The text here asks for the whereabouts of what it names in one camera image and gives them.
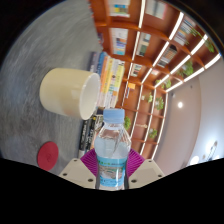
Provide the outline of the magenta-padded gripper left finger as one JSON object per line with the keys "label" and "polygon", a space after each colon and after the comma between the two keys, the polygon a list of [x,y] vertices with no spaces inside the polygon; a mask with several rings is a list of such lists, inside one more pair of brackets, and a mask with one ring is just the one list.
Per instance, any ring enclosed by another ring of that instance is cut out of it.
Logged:
{"label": "magenta-padded gripper left finger", "polygon": [[80,159],[73,158],[59,176],[78,186],[95,189],[98,176],[98,161],[95,150],[90,150]]}

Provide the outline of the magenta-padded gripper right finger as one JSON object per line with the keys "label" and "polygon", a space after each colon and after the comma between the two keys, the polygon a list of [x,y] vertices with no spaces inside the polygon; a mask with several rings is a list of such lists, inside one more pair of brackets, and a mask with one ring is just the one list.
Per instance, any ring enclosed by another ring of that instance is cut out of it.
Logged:
{"label": "magenta-padded gripper right finger", "polygon": [[127,159],[127,186],[141,188],[164,177],[164,173],[152,159],[144,159],[131,149]]}

